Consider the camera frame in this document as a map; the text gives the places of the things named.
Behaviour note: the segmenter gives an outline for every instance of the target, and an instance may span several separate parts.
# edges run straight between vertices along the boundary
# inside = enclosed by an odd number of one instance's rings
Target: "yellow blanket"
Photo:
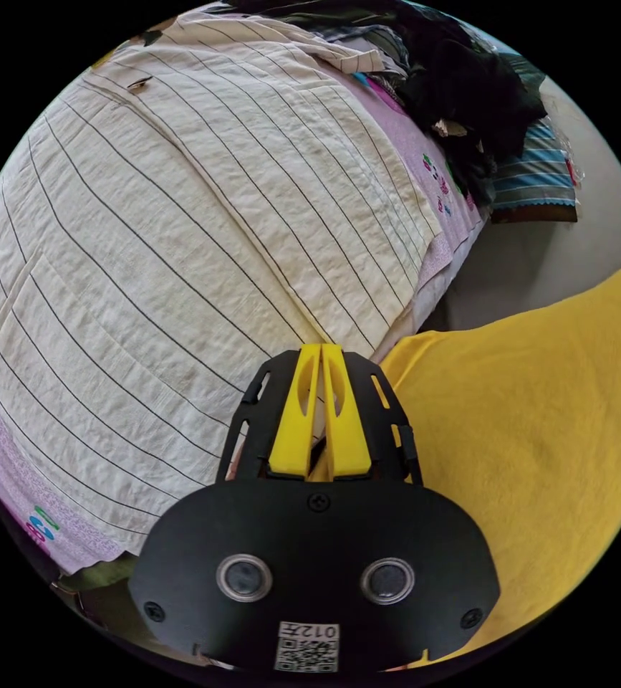
[[[499,573],[499,602],[450,659],[560,602],[621,527],[621,270],[540,310],[404,339],[382,366],[425,485],[474,518]]]

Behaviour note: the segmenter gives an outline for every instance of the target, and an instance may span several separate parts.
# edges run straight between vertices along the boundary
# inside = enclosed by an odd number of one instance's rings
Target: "bed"
[[[63,571],[138,553],[213,481],[270,355],[340,341],[380,361],[434,311],[490,211],[362,76],[381,67],[194,10],[81,75],[15,150],[0,499]]]

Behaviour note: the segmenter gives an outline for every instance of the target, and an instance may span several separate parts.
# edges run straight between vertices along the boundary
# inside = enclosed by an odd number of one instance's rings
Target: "white wall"
[[[549,79],[541,91],[585,174],[582,218],[485,227],[446,295],[453,330],[560,301],[621,268],[621,166],[564,91]]]

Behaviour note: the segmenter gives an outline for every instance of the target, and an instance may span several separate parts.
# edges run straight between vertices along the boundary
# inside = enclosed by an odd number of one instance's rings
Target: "qr code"
[[[339,667],[338,635],[335,626],[282,624],[274,668],[281,672],[336,672]]]

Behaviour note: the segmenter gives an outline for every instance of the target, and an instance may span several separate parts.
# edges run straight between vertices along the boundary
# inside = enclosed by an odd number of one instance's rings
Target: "white quilt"
[[[267,358],[375,354],[441,230],[316,59],[382,68],[277,21],[186,14],[73,82],[0,177],[1,415],[131,552],[213,481]]]

